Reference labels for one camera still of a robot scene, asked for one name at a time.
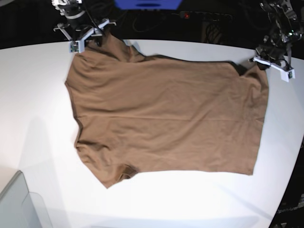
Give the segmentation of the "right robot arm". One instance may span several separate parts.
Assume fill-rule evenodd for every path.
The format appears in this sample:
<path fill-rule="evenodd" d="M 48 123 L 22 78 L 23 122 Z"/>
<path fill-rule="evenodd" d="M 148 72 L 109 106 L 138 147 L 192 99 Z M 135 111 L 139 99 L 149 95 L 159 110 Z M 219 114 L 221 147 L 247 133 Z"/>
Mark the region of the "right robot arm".
<path fill-rule="evenodd" d="M 101 24 L 115 8 L 113 0 L 53 0 L 52 5 L 66 18 L 54 31 L 61 31 L 68 41 L 80 40 L 89 31 L 88 39 L 103 36 Z"/>

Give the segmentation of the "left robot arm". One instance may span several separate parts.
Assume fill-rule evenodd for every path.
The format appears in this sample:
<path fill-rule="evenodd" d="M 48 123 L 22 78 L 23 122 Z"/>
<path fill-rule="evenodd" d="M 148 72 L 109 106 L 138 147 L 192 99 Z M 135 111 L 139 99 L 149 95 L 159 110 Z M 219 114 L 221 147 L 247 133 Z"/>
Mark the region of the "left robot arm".
<path fill-rule="evenodd" d="M 249 61 L 288 73 L 293 69 L 292 45 L 304 37 L 300 3 L 298 0 L 262 0 L 260 7 L 267 13 L 271 26 Z"/>

